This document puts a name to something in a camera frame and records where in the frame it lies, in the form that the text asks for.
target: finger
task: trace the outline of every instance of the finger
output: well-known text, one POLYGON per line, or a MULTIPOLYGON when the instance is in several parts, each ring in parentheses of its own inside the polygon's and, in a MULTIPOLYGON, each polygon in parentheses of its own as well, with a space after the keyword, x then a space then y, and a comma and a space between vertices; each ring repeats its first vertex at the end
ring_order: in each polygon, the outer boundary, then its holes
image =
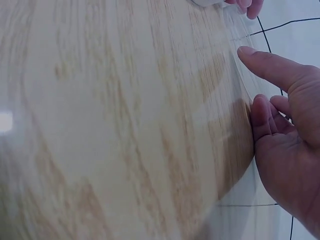
POLYGON ((225 1, 227 4, 235 4, 236 0, 226 0, 225 1))
POLYGON ((261 11, 264 0, 253 0, 251 6, 248 8, 247 17, 255 19, 261 11))
POLYGON ((237 53, 252 73, 285 92, 305 74, 303 65, 272 53, 256 51, 248 46, 241 46, 237 53))
POLYGON ((265 95, 262 95, 262 94, 259 94, 257 97, 259 98, 263 98, 264 99, 264 102, 267 104, 267 111, 268 111, 268 121, 269 121, 269 126, 270 126, 270 130, 271 130, 271 134, 275 134, 275 133, 278 133, 278 129, 277 129, 277 126, 276 126, 276 123, 275 123, 275 120, 273 118, 273 115, 272 115, 272 112, 271 112, 271 103, 269 101, 269 99, 265 96, 265 95))
POLYGON ((281 113, 291 118, 291 111, 288 98, 285 96, 273 96, 270 103, 281 113))
POLYGON ((251 126, 254 142, 257 142, 264 136, 272 135, 269 125, 268 103, 260 95, 253 100, 251 107, 251 126))
POLYGON ((240 14, 246 14, 248 9, 246 7, 238 6, 238 10, 240 14))
POLYGON ((278 109, 271 102, 270 109, 272 118, 280 134, 288 134, 296 130, 296 128, 284 116, 280 114, 278 109))
POLYGON ((242 8, 248 8, 252 4, 252 0, 236 0, 236 2, 242 8))

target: fingernail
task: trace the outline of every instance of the fingernail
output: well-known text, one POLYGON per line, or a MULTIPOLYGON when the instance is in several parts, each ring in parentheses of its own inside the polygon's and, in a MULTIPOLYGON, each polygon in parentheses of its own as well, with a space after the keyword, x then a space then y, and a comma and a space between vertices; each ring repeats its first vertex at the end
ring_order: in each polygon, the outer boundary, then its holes
POLYGON ((257 52, 257 50, 249 46, 241 46, 239 47, 239 51, 247 56, 251 56, 252 54, 257 52))
POLYGON ((243 8, 248 8, 252 4, 252 0, 238 0, 238 4, 243 8))

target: black line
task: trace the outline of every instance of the black line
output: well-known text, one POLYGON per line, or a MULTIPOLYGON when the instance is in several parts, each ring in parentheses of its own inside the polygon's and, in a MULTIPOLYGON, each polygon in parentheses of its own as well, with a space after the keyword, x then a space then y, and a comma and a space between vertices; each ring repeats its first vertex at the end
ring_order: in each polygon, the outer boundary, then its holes
POLYGON ((264 30, 264 27, 262 26, 262 23, 261 23, 261 21, 260 21, 260 18, 259 18, 259 17, 257 17, 257 18, 258 18, 258 21, 259 21, 260 27, 261 27, 261 29, 262 29, 262 33, 263 33, 264 39, 265 39, 266 44, 267 44, 267 46, 268 46, 269 53, 271 53, 271 54, 272 54, 272 52, 271 52, 271 48, 270 48, 270 44, 269 44, 268 38, 267 38, 267 36, 266 36, 266 33, 265 33, 265 30, 264 30))
POLYGON ((252 33, 251 36, 252 36, 252 35, 256 35, 256 34, 260 34, 260 33, 263 33, 263 32, 268 32, 268 31, 270 31, 270 30, 278 29, 278 28, 281 28, 281 27, 283 27, 283 26, 285 26, 285 25, 288 25, 288 24, 298 23, 298 22, 306 22, 306 21, 313 21, 313 20, 320 20, 320 17, 314 17, 314 18, 306 18, 306 19, 298 19, 298 20, 288 21, 288 22, 286 22, 286 23, 284 23, 284 24, 281 24, 281 25, 279 25, 279 26, 271 27, 271 28, 268 28, 268 29, 266 29, 266 30, 257 31, 257 32, 255 32, 255 33, 252 33))
POLYGON ((290 240, 292 240, 292 230, 294 229, 294 216, 291 218, 290 240))
MULTIPOLYGON (((262 23, 261 23, 261 21, 260 21, 259 16, 257 17, 257 19, 258 19, 259 24, 260 24, 260 27, 261 27, 261 29, 262 29, 262 33, 263 33, 264 39, 265 39, 265 41, 266 41, 266 45, 268 46, 269 53, 272 54, 272 51, 271 51, 271 48, 270 48, 270 44, 269 44, 269 41, 268 41, 268 38, 267 38, 267 35, 266 35, 266 30, 264 30, 264 27, 262 26, 262 23)), ((279 88, 279 89, 280 89, 281 95, 283 96, 283 95, 284 95, 284 92, 282 91, 281 88, 279 88)))
POLYGON ((261 204, 261 205, 218 205, 218 207, 222 208, 228 208, 228 207, 245 207, 245 208, 251 208, 251 207, 268 207, 268 206, 278 206, 278 203, 271 203, 271 204, 261 204))

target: human hand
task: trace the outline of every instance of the human hand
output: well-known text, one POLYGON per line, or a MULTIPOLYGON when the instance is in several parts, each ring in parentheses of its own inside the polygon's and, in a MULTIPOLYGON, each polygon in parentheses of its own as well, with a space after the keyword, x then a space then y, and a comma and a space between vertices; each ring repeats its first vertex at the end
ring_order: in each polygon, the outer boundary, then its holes
POLYGON ((255 75, 288 93, 253 101, 256 165, 273 199, 320 238, 320 69, 250 47, 240 47, 238 56, 255 75))
POLYGON ((255 19, 263 5, 264 0, 226 0, 228 4, 238 4, 249 19, 255 19))

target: wood grain surface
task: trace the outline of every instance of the wood grain surface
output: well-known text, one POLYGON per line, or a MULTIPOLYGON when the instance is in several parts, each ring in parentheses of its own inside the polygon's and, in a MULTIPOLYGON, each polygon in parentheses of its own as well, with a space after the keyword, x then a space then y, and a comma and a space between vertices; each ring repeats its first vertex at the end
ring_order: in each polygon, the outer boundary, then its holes
POLYGON ((185 0, 1 0, 13 129, 0 136, 0 239, 203 236, 253 157, 222 18, 185 0))

